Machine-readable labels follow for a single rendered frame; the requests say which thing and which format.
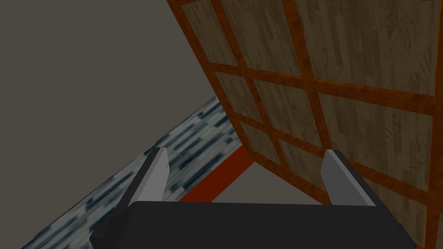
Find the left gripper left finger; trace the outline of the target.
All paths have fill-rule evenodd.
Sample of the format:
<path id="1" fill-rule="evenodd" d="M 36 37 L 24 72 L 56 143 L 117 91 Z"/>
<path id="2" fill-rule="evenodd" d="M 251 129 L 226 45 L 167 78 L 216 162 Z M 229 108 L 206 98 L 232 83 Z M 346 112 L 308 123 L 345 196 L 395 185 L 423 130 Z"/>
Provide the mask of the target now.
<path id="1" fill-rule="evenodd" d="M 137 201 L 162 201 L 169 173 L 167 149 L 152 149 L 127 190 L 128 205 Z"/>

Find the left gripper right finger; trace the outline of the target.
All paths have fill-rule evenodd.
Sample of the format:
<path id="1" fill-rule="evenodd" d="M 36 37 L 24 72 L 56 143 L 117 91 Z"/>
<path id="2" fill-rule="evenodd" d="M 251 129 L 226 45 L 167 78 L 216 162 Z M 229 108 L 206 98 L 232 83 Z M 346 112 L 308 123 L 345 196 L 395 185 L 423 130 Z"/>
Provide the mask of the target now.
<path id="1" fill-rule="evenodd" d="M 385 206 L 339 150 L 325 151 L 321 177 L 332 205 Z"/>

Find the brown panelled wooden door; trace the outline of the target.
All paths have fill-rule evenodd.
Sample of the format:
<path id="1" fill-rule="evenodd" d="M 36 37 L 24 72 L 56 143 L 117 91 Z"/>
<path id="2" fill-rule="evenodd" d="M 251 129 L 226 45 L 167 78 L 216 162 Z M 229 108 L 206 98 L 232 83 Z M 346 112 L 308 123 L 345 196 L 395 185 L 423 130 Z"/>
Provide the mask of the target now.
<path id="1" fill-rule="evenodd" d="M 338 149 L 443 249 L 443 0 L 167 0 L 248 155 L 321 204 Z"/>

